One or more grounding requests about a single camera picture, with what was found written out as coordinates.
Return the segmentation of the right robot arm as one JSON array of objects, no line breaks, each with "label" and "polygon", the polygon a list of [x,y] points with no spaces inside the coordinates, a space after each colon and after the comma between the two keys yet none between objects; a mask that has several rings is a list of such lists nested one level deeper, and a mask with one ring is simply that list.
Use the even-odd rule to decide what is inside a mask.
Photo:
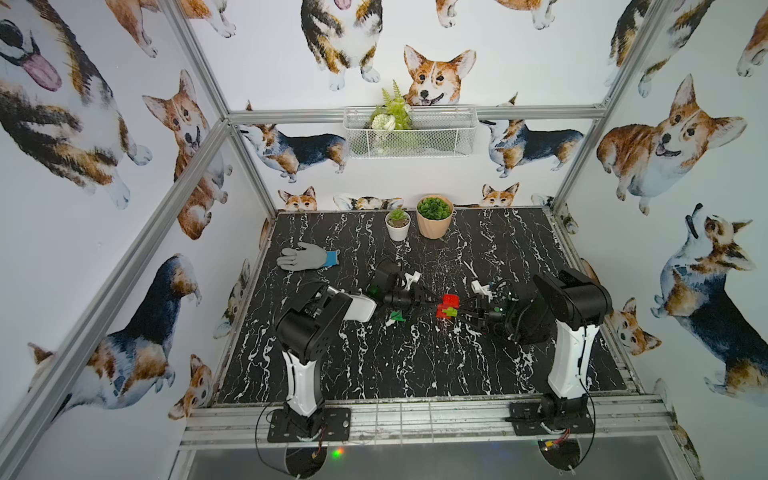
[{"label": "right robot arm", "polygon": [[612,307],[610,294],[573,268],[535,275],[536,292],[529,299],[503,294],[505,284],[471,282],[474,299],[464,308],[469,323],[512,345],[555,342],[548,389],[538,400],[510,404],[506,421],[518,436],[594,432],[587,375],[595,338]]}]

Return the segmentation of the dark green lego brick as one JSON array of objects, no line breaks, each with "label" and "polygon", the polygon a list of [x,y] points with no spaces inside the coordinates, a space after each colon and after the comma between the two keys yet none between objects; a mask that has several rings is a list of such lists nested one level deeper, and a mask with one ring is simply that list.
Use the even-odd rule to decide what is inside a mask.
[{"label": "dark green lego brick", "polygon": [[390,322],[405,322],[406,319],[404,318],[401,311],[394,311],[389,316]]}]

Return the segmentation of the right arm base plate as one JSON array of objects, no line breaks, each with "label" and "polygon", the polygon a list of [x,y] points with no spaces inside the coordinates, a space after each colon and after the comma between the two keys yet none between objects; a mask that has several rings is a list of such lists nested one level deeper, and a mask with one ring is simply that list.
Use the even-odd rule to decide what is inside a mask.
[{"label": "right arm base plate", "polygon": [[510,403],[506,421],[518,436],[592,433],[594,420],[586,396],[578,399],[542,398],[535,402]]}]

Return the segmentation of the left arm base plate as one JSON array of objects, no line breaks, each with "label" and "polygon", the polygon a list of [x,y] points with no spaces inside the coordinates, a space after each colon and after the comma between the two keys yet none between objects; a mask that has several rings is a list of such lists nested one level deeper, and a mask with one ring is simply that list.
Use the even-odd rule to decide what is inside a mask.
[{"label": "left arm base plate", "polygon": [[347,441],[350,438],[351,416],[350,408],[341,407],[323,407],[309,417],[299,415],[290,408],[277,409],[269,421],[267,441]]}]

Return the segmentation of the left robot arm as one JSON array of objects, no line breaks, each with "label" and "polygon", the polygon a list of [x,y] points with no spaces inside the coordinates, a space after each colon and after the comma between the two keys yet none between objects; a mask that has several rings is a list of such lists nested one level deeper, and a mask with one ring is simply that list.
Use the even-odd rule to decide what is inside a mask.
[{"label": "left robot arm", "polygon": [[270,420],[268,441],[310,441],[327,435],[349,438],[350,410],[326,408],[321,372],[324,357],[344,325],[370,321],[378,308],[405,315],[435,307],[440,297],[419,284],[421,274],[403,272],[390,259],[381,261],[359,293],[349,293],[321,280],[302,284],[273,322],[287,372],[287,394]]}]

